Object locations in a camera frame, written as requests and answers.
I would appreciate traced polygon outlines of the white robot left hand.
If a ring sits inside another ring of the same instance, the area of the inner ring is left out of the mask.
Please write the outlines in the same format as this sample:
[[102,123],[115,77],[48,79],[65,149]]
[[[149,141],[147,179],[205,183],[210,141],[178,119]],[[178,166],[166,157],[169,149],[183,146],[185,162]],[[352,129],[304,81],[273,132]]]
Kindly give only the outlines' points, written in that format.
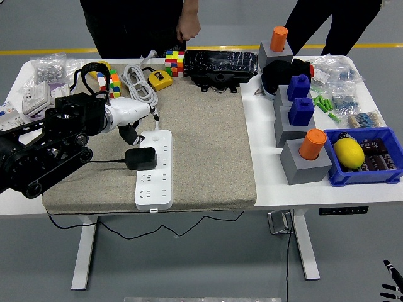
[[118,128],[120,136],[129,145],[137,145],[144,140],[138,135],[138,127],[141,119],[152,115],[159,121],[159,114],[155,106],[131,98],[114,98],[105,105],[103,133],[108,133]]

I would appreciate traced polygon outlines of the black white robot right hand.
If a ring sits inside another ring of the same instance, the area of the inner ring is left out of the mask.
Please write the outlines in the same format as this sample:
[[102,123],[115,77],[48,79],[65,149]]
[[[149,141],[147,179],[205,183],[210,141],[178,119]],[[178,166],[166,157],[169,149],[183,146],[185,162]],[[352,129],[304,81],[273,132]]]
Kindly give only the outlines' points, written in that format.
[[388,260],[385,259],[383,263],[387,268],[388,272],[390,273],[392,280],[395,282],[395,284],[394,285],[382,284],[382,287],[384,289],[389,290],[390,292],[387,293],[381,292],[380,296],[388,299],[402,301],[402,275]]

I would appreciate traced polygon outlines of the person's left hand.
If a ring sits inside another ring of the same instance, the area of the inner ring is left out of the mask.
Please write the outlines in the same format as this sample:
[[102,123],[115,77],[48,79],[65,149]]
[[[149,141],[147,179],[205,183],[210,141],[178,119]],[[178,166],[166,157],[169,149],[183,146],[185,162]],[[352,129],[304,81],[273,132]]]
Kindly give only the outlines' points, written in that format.
[[179,42],[187,42],[195,38],[201,30],[197,13],[182,12],[179,17],[176,34]]

